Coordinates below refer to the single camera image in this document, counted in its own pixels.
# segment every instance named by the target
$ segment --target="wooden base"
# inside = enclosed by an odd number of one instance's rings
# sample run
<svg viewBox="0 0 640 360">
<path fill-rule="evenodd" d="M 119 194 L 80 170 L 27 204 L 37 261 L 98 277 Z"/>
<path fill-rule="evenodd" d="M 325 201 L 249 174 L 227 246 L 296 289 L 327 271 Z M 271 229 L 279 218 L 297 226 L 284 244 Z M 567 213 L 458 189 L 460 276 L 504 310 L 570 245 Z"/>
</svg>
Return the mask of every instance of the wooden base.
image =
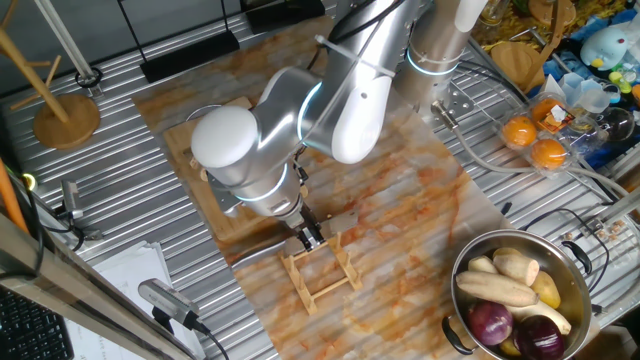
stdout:
<svg viewBox="0 0 640 360">
<path fill-rule="evenodd" d="M 341 236 L 342 233 L 338 233 L 335 237 L 325 241 L 315 249 L 309 252 L 305 251 L 296 256 L 289 255 L 285 258 L 283 253 L 278 254 L 280 261 L 289 274 L 289 278 L 291 278 L 293 287 L 296 288 L 296 291 L 300 296 L 300 300 L 302 300 L 302 304 L 304 305 L 304 308 L 307 309 L 309 315 L 313 315 L 318 312 L 316 299 L 328 293 L 329 291 L 334 290 L 338 286 L 346 284 L 348 282 L 351 283 L 351 286 L 354 290 L 362 288 L 362 274 L 354 269 L 353 265 L 351 264 L 351 255 L 349 255 L 349 253 L 344 251 L 344 249 L 342 248 L 342 245 L 340 244 Z M 296 267 L 295 261 L 311 254 L 314 251 L 320 250 L 327 245 L 329 245 L 329 248 L 331 248 L 331 251 L 336 256 L 338 264 L 340 264 L 342 271 L 344 271 L 345 277 L 325 287 L 324 289 L 318 290 L 318 292 L 316 292 L 315 294 L 311 294 L 309 292 L 309 289 L 307 288 L 307 284 L 304 282 L 302 274 L 300 274 L 300 270 L 298 270 L 298 268 Z"/>
<path fill-rule="evenodd" d="M 90 98 L 69 94 L 57 97 L 69 114 L 69 121 L 60 121 L 48 105 L 44 105 L 33 121 L 33 134 L 42 145 L 68 149 L 82 144 L 100 125 L 98 106 Z"/>
<path fill-rule="evenodd" d="M 529 0 L 529 12 L 541 23 L 551 25 L 553 3 L 548 3 L 547 0 Z M 564 16 L 564 26 L 571 24 L 576 19 L 576 7 L 570 1 L 564 11 Z"/>
<path fill-rule="evenodd" d="M 491 49 L 491 58 L 507 74 L 507 76 L 522 90 L 529 84 L 525 84 L 529 69 L 540 56 L 532 47 L 523 43 L 507 42 L 494 46 Z M 533 86 L 544 83 L 542 68 L 533 78 Z"/>
</svg>

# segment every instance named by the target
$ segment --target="keyboard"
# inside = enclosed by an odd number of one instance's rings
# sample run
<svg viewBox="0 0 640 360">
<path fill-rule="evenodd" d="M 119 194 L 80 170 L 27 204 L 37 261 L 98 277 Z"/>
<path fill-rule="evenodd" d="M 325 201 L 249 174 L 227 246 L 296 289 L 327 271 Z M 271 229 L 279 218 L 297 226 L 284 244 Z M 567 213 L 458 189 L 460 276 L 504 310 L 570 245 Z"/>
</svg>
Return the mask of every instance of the keyboard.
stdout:
<svg viewBox="0 0 640 360">
<path fill-rule="evenodd" d="M 73 359 L 64 319 L 0 286 L 0 359 Z"/>
</svg>

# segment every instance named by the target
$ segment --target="red onion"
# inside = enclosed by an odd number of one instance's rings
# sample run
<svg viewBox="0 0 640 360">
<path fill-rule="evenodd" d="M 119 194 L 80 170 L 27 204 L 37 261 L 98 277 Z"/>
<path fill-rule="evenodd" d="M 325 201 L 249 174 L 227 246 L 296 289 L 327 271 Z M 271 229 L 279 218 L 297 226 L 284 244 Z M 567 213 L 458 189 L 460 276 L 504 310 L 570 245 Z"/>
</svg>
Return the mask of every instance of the red onion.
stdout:
<svg viewBox="0 0 640 360">
<path fill-rule="evenodd" d="M 504 305 L 480 301 L 469 310 L 471 333 L 484 345 L 498 345 L 513 329 L 513 317 Z"/>
<path fill-rule="evenodd" d="M 514 331 L 516 348 L 529 360 L 557 360 L 564 354 L 564 340 L 558 326 L 548 317 L 526 318 Z"/>
</svg>

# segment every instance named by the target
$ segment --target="marble-patterned surface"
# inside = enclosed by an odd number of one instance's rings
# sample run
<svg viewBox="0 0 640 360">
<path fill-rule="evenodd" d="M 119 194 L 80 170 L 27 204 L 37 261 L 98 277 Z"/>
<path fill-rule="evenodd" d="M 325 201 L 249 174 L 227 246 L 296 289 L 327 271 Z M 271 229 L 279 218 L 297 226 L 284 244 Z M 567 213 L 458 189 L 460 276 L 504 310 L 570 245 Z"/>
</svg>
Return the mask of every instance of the marble-patterned surface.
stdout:
<svg viewBox="0 0 640 360">
<path fill-rule="evenodd" d="M 328 18 L 293 26 L 150 89 L 135 99 L 136 106 L 152 133 L 162 135 L 200 106 L 240 96 L 255 101 L 278 69 L 304 66 L 315 50 L 313 35 L 330 28 Z M 322 56 L 317 71 L 324 65 Z M 162 143 L 162 136 L 157 139 Z M 319 311 L 309 316 L 277 256 L 236 272 L 281 357 L 459 358 L 440 328 L 442 318 L 454 312 L 451 266 L 464 244 L 504 225 L 499 211 L 412 113 L 389 114 L 375 149 L 358 164 L 339 164 L 311 149 L 300 162 L 310 176 L 305 201 L 319 220 L 359 210 L 358 224 L 343 235 L 343 245 L 362 271 L 364 287 L 354 292 L 340 286 L 317 299 Z M 183 184 L 195 203 L 202 201 Z M 266 237 L 287 237 L 280 230 Z M 216 242 L 229 261 L 259 237 Z M 312 293 L 343 276 L 328 248 L 296 265 Z M 460 324 L 453 325 L 472 346 Z"/>
<path fill-rule="evenodd" d="M 359 164 L 313 151 L 302 159 L 310 176 L 306 201 L 319 218 L 359 210 L 343 245 L 364 287 L 323 295 L 310 316 L 276 256 L 235 273 L 283 359 L 460 356 L 440 327 L 454 313 L 451 268 L 464 244 L 504 220 L 417 115 L 388 118 Z M 329 249 L 296 265 L 311 293 L 344 276 Z M 468 337 L 465 343 L 472 345 Z"/>
</svg>

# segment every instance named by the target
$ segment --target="orange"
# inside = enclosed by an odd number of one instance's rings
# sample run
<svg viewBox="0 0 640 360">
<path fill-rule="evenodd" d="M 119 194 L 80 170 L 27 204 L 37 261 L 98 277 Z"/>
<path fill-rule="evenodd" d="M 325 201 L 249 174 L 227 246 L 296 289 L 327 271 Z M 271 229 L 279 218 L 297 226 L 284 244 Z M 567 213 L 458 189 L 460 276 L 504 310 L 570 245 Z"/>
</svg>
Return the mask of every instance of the orange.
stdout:
<svg viewBox="0 0 640 360">
<path fill-rule="evenodd" d="M 531 109 L 531 115 L 533 117 L 533 122 L 539 123 L 542 121 L 547 115 L 551 112 L 554 106 L 564 107 L 564 105 L 556 100 L 556 99 L 544 99 L 536 104 L 536 106 Z"/>
<path fill-rule="evenodd" d="M 526 116 L 516 116 L 502 128 L 502 136 L 507 144 L 529 146 L 536 140 L 538 131 Z"/>
<path fill-rule="evenodd" d="M 566 157 L 564 147 L 555 140 L 540 140 L 531 148 L 531 160 L 534 165 L 546 170 L 559 168 L 564 164 Z"/>
</svg>

